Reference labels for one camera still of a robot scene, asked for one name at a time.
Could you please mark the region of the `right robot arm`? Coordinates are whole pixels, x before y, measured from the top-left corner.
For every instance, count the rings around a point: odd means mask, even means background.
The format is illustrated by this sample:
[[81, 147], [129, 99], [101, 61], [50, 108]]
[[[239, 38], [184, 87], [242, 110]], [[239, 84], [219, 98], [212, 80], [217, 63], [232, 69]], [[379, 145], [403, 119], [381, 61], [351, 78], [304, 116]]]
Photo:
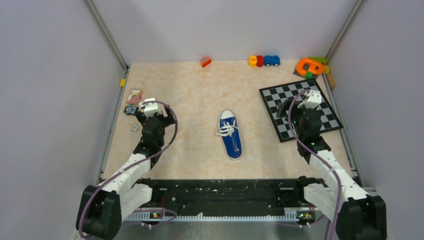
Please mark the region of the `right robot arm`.
[[296, 181], [293, 200], [299, 206], [309, 203], [327, 217], [326, 240], [385, 240], [386, 203], [370, 195], [350, 177], [321, 136], [321, 116], [317, 104], [288, 98], [277, 106], [277, 117], [286, 118], [297, 150], [307, 164], [322, 176], [323, 183], [301, 176]]

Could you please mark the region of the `white shoelace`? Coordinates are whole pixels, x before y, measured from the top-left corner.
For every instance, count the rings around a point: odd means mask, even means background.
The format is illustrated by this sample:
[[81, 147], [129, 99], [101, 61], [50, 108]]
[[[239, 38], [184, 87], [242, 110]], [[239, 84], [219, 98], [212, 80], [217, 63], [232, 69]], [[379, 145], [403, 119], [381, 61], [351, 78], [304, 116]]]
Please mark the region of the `white shoelace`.
[[219, 121], [218, 122], [218, 131], [215, 133], [217, 136], [221, 137], [235, 137], [240, 134], [237, 121], [235, 119], [231, 121]]

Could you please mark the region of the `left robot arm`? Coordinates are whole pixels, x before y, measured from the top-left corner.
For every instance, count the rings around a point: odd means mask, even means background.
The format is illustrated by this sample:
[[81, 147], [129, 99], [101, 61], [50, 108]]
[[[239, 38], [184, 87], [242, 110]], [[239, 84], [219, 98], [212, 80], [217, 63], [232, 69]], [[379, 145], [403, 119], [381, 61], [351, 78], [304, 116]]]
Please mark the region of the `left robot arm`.
[[142, 126], [141, 138], [128, 160], [109, 178], [98, 185], [88, 185], [82, 192], [75, 228], [82, 239], [97, 237], [112, 240], [122, 222], [137, 208], [154, 207], [160, 193], [140, 178], [158, 162], [171, 144], [165, 144], [165, 129], [178, 126], [175, 112], [169, 105], [161, 111], [146, 106], [135, 114]]

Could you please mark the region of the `blue canvas sneaker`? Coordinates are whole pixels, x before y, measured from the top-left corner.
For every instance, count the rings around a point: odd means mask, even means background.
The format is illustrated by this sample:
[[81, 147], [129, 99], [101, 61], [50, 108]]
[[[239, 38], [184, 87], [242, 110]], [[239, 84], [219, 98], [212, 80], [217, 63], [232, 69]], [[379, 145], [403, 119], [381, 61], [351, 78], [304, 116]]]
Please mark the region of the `blue canvas sneaker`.
[[224, 144], [226, 155], [231, 160], [238, 160], [242, 156], [242, 142], [238, 121], [235, 114], [224, 110], [218, 118], [218, 132]]

